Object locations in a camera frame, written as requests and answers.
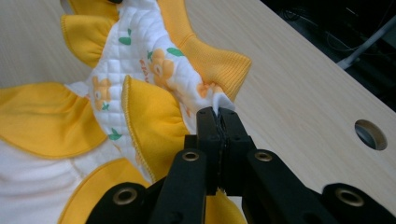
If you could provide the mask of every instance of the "wooden table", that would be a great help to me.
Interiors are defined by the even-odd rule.
[[[186,4],[205,42],[252,60],[235,102],[256,146],[273,150],[313,190],[346,183],[396,215],[396,114],[259,0]],[[1,1],[1,88],[89,75],[64,44],[62,14],[55,0]],[[360,119],[386,136],[384,150],[359,139]]]

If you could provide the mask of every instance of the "yellow ruffle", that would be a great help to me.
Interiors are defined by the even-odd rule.
[[[0,90],[0,139],[42,158],[73,157],[107,136],[91,103],[59,83]]]
[[[113,21],[119,19],[117,5],[108,0],[69,0],[75,15],[100,16]]]
[[[125,78],[122,108],[137,153],[153,181],[169,171],[189,134],[177,99],[168,91],[143,81]]]
[[[85,223],[103,195],[112,187],[124,182],[149,186],[149,183],[126,159],[111,161],[97,168],[84,179],[70,197],[58,223]]]
[[[77,58],[94,68],[102,57],[108,33],[115,22],[100,16],[63,15],[64,41]]]

